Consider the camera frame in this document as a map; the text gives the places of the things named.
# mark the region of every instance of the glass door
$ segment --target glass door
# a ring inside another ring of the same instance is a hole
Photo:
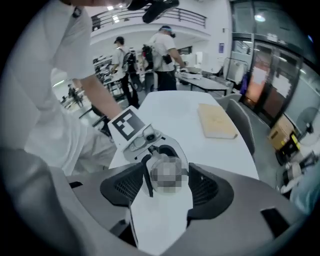
[[[268,125],[282,111],[297,80],[299,63],[299,58],[288,51],[267,43],[255,43],[244,103]]]

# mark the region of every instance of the sleeve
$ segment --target sleeve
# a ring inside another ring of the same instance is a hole
[[[70,79],[84,79],[95,74],[90,52],[92,21],[85,9],[78,18],[70,17],[70,23],[54,58],[53,65],[67,72]]]
[[[176,48],[176,44],[175,44],[174,39],[169,35],[165,37],[163,44],[164,44],[164,47],[166,50]]]
[[[112,65],[120,64],[119,51],[116,50],[112,56]]]

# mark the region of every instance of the white table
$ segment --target white table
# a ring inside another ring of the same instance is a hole
[[[239,134],[235,139],[205,138],[198,116],[198,104],[218,105],[208,93],[195,91],[158,91],[147,95],[139,108],[141,118],[177,140],[189,163],[220,168],[258,179],[253,158]],[[117,150],[110,168],[128,164]],[[153,193],[148,197],[141,189],[132,206],[132,218],[138,248],[160,255],[186,230],[187,212],[193,207],[188,186],[174,196]]]
[[[181,74],[176,74],[175,75],[176,78],[178,78],[179,80],[185,81],[189,84],[191,84],[190,90],[193,90],[193,86],[198,87],[202,90],[204,90],[204,92],[219,92],[219,91],[223,91],[224,92],[224,96],[227,95],[227,91],[229,90],[229,87],[213,81],[211,79],[202,77],[201,79],[187,79],[185,77],[183,77]]]

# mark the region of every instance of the gray chair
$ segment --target gray chair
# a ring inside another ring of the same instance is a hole
[[[230,99],[226,108],[226,113],[240,132],[246,146],[248,147],[251,156],[254,155],[255,139],[252,132],[251,122],[249,116],[244,109],[234,99]]]
[[[219,105],[221,107],[223,107],[224,110],[227,109],[228,107],[228,104],[229,104],[229,101],[232,99],[232,100],[235,100],[236,102],[238,102],[241,98],[241,94],[239,93],[231,93],[227,96],[224,96],[224,97],[219,97],[219,98],[214,98],[216,100],[216,102],[219,103]]]

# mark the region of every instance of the cardboard box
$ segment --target cardboard box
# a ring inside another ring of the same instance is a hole
[[[282,115],[271,129],[268,139],[276,150],[280,150],[288,142],[294,129],[290,120]]]

